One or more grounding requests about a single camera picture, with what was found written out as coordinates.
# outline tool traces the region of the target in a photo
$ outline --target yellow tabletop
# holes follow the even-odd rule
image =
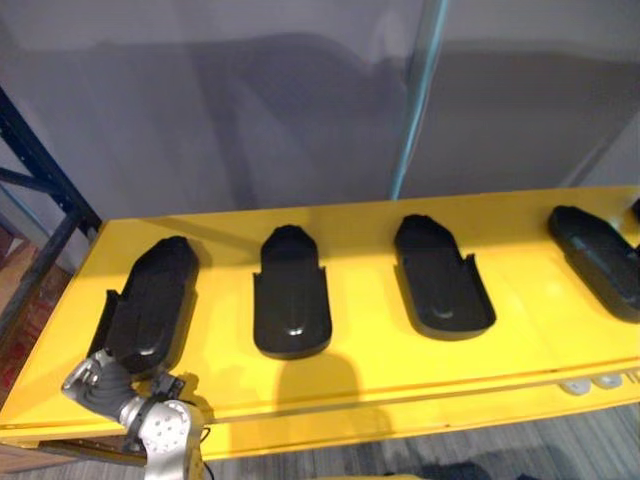
[[[219,429],[243,425],[251,432],[260,422],[285,421],[284,414],[297,414],[287,421],[310,421],[312,415],[349,415],[362,408],[390,409],[395,413],[387,416],[395,418],[401,410],[424,408],[420,402],[454,405],[495,395],[491,402],[496,403],[522,389],[529,392],[525,402],[539,401],[540,394],[532,392],[567,396],[555,385],[566,379],[638,369],[640,327],[602,307],[546,229],[554,206],[576,205],[610,220],[636,244],[638,224],[629,206],[638,192],[635,187],[558,189],[109,221],[0,412],[0,440],[120,431],[63,397],[60,385],[86,354],[105,290],[121,290],[135,260],[171,235],[188,237],[201,263],[189,335],[172,373],[190,374],[192,384],[197,380],[191,397],[210,421],[221,424]],[[463,254],[476,254],[497,314],[496,324],[479,337],[447,342],[413,330],[393,251],[395,232],[411,213],[430,215],[455,235]],[[260,269],[260,246],[283,224],[300,225],[315,239],[326,267],[333,321],[329,347],[294,361],[263,356],[252,336],[252,273]],[[639,398],[635,383],[617,390],[589,394],[576,408],[556,403],[529,416]],[[508,409],[494,408],[485,423],[513,417]],[[256,442],[238,451],[262,451],[269,444]],[[340,443],[337,437],[333,442]],[[209,456],[238,454],[228,445],[211,448],[218,453],[212,450]]]

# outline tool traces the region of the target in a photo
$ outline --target black object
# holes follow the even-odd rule
[[[640,321],[638,252],[608,222],[558,206],[549,230],[571,267],[616,317]]]
[[[302,228],[276,228],[260,251],[254,274],[253,339],[265,355],[280,359],[320,352],[331,339],[327,279],[318,249]]]
[[[633,213],[636,215],[636,219],[640,222],[640,198],[631,205],[631,210],[633,210]]]
[[[132,375],[168,369],[184,345],[197,274],[186,238],[160,240],[133,265],[121,294],[107,291],[89,355],[104,348]]]
[[[180,393],[182,393],[184,385],[184,380],[174,377],[167,372],[162,372],[153,378],[151,383],[151,396],[144,401],[131,422],[131,425],[129,425],[122,447],[123,451],[129,453],[146,451],[138,433],[140,432],[144,419],[147,417],[147,413],[149,413],[149,410],[157,403],[166,402],[167,400],[177,400],[180,397]]]
[[[420,333],[459,340],[495,323],[474,257],[462,258],[449,230],[430,217],[409,215],[396,233],[395,246],[413,303],[415,316],[410,316]]]
[[[83,384],[76,401],[88,410],[119,420],[122,408],[136,396],[131,374],[118,362],[108,362],[100,369],[100,381]]]

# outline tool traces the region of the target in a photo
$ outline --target metal pole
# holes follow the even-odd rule
[[[98,214],[67,178],[2,88],[0,137],[35,178],[51,182],[58,187],[58,193],[50,195],[65,213],[80,211],[82,218],[78,228],[85,235],[88,235],[91,229],[96,232],[100,229],[102,222]]]
[[[0,344],[6,344],[8,335],[12,333],[29,300],[36,293],[81,219],[82,215],[78,211],[67,214],[20,279],[20,285],[0,315]]]

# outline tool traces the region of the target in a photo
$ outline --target black cable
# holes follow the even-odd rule
[[[200,443],[204,442],[207,439],[207,437],[211,433],[211,427],[204,427],[202,430],[204,431],[204,437],[200,439]],[[211,477],[211,480],[216,480],[216,477],[213,475],[213,472],[209,468],[209,465],[207,465],[207,462],[202,462],[202,463],[204,464],[204,468],[207,469],[207,472],[209,472],[209,476]]]
[[[205,432],[205,434],[204,437],[200,439],[200,443],[204,442],[207,439],[207,437],[211,433],[211,427],[204,427],[202,430]]]
[[[211,468],[209,468],[209,465],[207,465],[205,462],[203,462],[204,464],[204,468],[207,469],[207,472],[209,472],[209,476],[211,477],[211,480],[216,480],[216,477],[213,476],[213,472],[211,471]]]

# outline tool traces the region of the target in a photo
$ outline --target floor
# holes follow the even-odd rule
[[[640,479],[640,409],[612,408],[500,427],[211,462],[217,480],[413,473],[425,478]],[[142,479],[140,468],[76,462],[1,480]]]

